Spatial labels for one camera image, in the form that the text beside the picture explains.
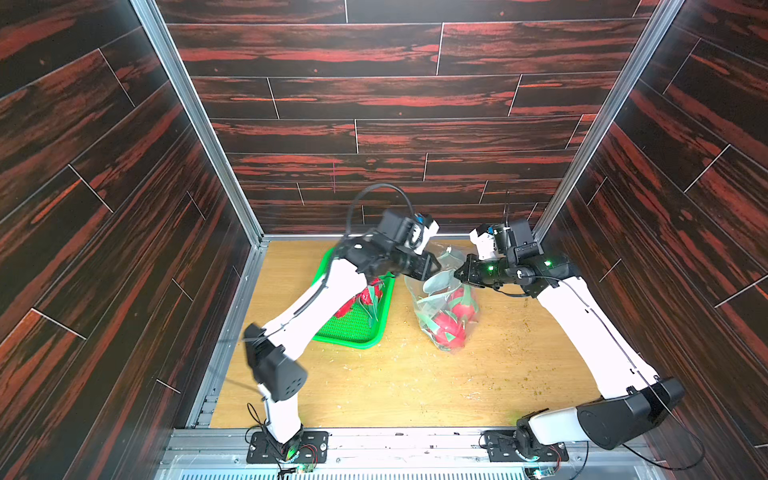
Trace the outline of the clear zip-top bag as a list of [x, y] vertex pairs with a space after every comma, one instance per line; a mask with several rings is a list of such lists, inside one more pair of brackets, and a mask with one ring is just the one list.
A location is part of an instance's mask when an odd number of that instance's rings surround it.
[[[433, 253], [437, 260], [441, 264], [441, 271], [425, 282], [421, 282], [409, 277], [404, 279], [406, 288], [408, 289], [411, 298], [413, 300], [413, 310], [418, 320], [418, 324], [423, 333], [425, 333], [432, 343], [437, 345], [432, 340], [432, 337], [425, 326], [425, 323], [447, 303], [448, 296], [453, 293], [462, 285], [467, 285], [459, 282], [454, 278], [454, 272], [458, 269], [466, 260], [466, 254], [459, 248], [453, 245], [433, 244], [430, 245], [427, 250]], [[471, 287], [477, 300], [476, 290]], [[480, 307], [478, 321], [470, 326], [470, 330], [467, 336], [469, 339], [480, 320]], [[456, 353], [456, 351], [445, 351], [449, 353]]]

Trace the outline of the red dragon fruit toy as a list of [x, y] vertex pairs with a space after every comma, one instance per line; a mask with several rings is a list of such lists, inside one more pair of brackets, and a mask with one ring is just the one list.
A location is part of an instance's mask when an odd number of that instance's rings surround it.
[[360, 304], [366, 308], [377, 309], [378, 304], [383, 296], [383, 287], [384, 282], [380, 278], [373, 280], [358, 295]]
[[349, 312], [350, 312], [350, 311], [351, 311], [351, 310], [354, 308], [354, 306], [355, 306], [357, 303], [358, 303], [358, 301], [357, 301], [357, 298], [356, 298], [356, 297], [353, 297], [353, 298], [351, 298], [350, 300], [348, 300], [347, 302], [345, 302], [345, 303], [344, 303], [344, 304], [343, 304], [343, 305], [342, 305], [342, 306], [341, 306], [341, 307], [340, 307], [340, 308], [337, 310], [337, 312], [334, 314], [334, 317], [335, 317], [335, 318], [339, 318], [339, 319], [343, 318], [344, 316], [346, 316], [346, 315], [347, 315], [347, 314], [348, 314], [348, 313], [349, 313]]

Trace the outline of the green perforated plastic tray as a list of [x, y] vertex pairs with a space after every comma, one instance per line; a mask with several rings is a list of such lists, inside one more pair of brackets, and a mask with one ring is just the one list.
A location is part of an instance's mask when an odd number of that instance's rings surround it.
[[377, 345], [383, 337], [394, 290], [395, 277], [381, 276], [384, 282], [383, 296], [377, 309], [366, 308], [358, 303], [343, 318], [334, 315], [314, 335], [313, 340], [357, 350], [366, 350]]

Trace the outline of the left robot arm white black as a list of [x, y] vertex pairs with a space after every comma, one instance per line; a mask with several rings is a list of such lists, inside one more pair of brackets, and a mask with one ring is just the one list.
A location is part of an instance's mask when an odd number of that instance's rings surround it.
[[426, 250], [423, 234], [402, 242], [369, 233], [347, 238], [333, 249], [325, 276], [311, 285], [286, 311], [243, 335], [246, 359], [265, 407], [263, 430], [285, 456], [300, 442], [303, 424], [298, 392], [308, 373], [298, 363], [319, 330], [348, 301], [387, 274], [426, 280], [440, 271]]

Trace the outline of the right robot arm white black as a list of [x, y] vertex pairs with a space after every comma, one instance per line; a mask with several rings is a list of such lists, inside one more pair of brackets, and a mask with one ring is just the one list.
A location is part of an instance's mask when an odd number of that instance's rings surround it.
[[517, 453], [534, 460], [548, 447], [590, 441], [605, 450], [659, 426], [682, 400], [674, 377], [662, 379], [599, 308], [580, 271], [565, 255], [536, 255], [518, 263], [507, 257], [467, 256], [454, 276], [464, 284], [500, 290], [515, 284], [553, 316], [590, 370], [599, 399], [518, 420]]

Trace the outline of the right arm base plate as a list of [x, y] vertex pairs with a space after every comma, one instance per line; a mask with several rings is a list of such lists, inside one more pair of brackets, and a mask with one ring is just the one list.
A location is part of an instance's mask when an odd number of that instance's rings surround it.
[[562, 444], [543, 445], [527, 431], [516, 429], [485, 430], [478, 438], [478, 446], [485, 450], [491, 462], [562, 463], [569, 459]]

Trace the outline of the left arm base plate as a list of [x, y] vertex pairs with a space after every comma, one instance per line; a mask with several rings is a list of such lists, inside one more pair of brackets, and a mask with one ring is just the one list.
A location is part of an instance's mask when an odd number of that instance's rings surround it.
[[317, 465], [327, 461], [329, 433], [301, 430], [286, 443], [278, 442], [268, 431], [253, 431], [248, 440], [246, 463]]

